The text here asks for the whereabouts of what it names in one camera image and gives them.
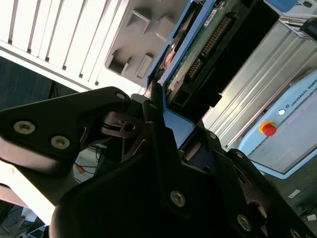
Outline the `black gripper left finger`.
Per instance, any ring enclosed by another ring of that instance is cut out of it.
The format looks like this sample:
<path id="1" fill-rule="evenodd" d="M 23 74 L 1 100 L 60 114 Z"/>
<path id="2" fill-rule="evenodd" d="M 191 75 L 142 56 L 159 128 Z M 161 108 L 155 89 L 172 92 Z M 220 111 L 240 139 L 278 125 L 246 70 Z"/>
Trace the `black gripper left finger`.
<path id="1" fill-rule="evenodd" d="M 73 189 L 72 166 L 87 147 L 110 141 L 111 149 L 120 149 L 118 163 L 106 172 L 138 155 L 178 155 L 162 106 L 162 86 L 152 82 L 142 102 L 106 87 L 4 110 L 0 184 L 39 217 L 52 219 Z"/>

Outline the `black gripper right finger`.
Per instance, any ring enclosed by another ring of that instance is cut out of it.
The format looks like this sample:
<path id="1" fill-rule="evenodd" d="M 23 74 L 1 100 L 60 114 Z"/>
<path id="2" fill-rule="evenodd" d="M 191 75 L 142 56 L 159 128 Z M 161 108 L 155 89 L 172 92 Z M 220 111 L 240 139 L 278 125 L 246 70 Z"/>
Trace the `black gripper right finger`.
<path id="1" fill-rule="evenodd" d="M 238 149 L 225 152 L 218 137 L 204 129 L 208 147 L 229 158 L 235 168 L 251 219 L 262 231 L 264 238 L 314 238 L 315 235 L 304 224 L 293 209 L 280 196 L 275 187 L 260 173 L 252 161 Z"/>

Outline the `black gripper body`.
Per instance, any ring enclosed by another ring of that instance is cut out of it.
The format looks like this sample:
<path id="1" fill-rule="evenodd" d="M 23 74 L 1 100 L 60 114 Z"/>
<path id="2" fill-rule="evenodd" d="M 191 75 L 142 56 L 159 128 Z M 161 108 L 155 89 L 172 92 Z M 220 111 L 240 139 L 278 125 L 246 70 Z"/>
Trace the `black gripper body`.
<path id="1" fill-rule="evenodd" d="M 56 207 L 52 238 L 247 238 L 249 210 L 233 163 L 216 151 L 188 164 L 138 155 L 75 187 Z"/>

